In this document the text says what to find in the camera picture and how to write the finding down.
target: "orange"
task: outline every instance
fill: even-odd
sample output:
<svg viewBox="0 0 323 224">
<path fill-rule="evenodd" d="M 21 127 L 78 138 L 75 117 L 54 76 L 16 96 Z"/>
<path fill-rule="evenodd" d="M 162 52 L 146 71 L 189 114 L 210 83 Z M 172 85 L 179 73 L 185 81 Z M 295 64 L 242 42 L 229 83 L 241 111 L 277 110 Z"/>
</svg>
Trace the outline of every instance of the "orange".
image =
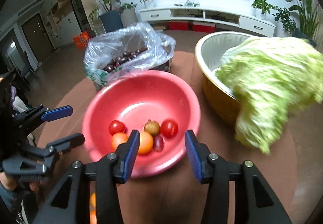
<svg viewBox="0 0 323 224">
<path fill-rule="evenodd" d="M 114 151 L 116 151 L 117 147 L 122 144 L 127 142 L 128 136 L 125 133 L 119 132 L 113 135 L 111 139 L 111 146 Z"/>
<path fill-rule="evenodd" d="M 90 213 L 90 224 L 96 224 L 96 211 L 92 210 Z"/>
<path fill-rule="evenodd" d="M 92 206 L 95 207 L 95 192 L 91 195 L 90 201 L 91 201 Z"/>
<path fill-rule="evenodd" d="M 152 150 L 154 145 L 154 139 L 151 134 L 142 131 L 140 132 L 140 145 L 138 150 L 138 155 L 148 154 Z"/>
</svg>

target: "human hand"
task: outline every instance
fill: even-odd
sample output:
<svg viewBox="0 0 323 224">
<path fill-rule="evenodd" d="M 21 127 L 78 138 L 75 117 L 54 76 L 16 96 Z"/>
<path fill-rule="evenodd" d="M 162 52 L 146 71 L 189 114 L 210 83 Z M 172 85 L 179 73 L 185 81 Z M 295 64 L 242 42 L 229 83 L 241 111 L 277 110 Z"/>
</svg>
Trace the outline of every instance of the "human hand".
<svg viewBox="0 0 323 224">
<path fill-rule="evenodd" d="M 7 176 L 5 172 L 0 173 L 0 183 L 3 187 L 9 191 L 14 191 L 15 188 L 18 186 L 18 183 L 10 176 Z M 38 191 L 39 189 L 39 182 L 30 182 L 29 188 L 31 191 Z"/>
</svg>

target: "pink plastic basin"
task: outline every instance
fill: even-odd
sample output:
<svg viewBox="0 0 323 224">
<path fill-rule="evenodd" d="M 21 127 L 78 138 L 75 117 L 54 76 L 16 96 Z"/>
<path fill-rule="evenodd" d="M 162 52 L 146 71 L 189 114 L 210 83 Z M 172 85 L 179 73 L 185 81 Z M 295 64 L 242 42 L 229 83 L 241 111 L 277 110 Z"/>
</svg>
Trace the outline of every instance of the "pink plastic basin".
<svg viewBox="0 0 323 224">
<path fill-rule="evenodd" d="M 90 158 L 98 161 L 114 151 L 109 133 L 111 121 L 122 121 L 129 135 L 132 129 L 142 131 L 148 119 L 161 124 L 167 118 L 178 123 L 177 135 L 164 138 L 161 152 L 137 155 L 132 177 L 156 175 L 179 161 L 185 154 L 184 134 L 188 129 L 197 134 L 201 110 L 192 88 L 173 74 L 151 70 L 118 80 L 102 89 L 86 110 L 82 125 L 84 146 Z"/>
</svg>

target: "drawer handle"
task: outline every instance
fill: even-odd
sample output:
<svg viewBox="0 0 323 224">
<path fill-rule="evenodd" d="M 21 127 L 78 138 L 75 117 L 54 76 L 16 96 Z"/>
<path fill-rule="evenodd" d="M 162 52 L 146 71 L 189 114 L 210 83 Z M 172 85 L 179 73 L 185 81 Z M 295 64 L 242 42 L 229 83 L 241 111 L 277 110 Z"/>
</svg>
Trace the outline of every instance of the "drawer handle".
<svg viewBox="0 0 323 224">
<path fill-rule="evenodd" d="M 258 29 L 258 30 L 260 30 L 260 31 L 262 31 L 262 30 L 263 30 L 263 28 L 258 27 L 258 26 L 255 26 L 255 25 L 254 25 L 254 28 L 256 28 L 256 29 Z"/>
</svg>

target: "white tv cabinet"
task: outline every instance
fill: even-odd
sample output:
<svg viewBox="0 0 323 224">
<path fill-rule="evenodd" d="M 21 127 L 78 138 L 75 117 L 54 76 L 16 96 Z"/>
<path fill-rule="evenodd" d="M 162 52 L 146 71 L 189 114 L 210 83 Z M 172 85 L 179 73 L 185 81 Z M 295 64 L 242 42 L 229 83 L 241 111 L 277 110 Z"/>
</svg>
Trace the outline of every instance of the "white tv cabinet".
<svg viewBox="0 0 323 224">
<path fill-rule="evenodd" d="M 160 5 L 140 10 L 140 16 L 143 22 L 184 20 L 218 23 L 238 27 L 267 37 L 273 37 L 276 27 L 271 22 L 243 12 L 205 6 Z"/>
</svg>

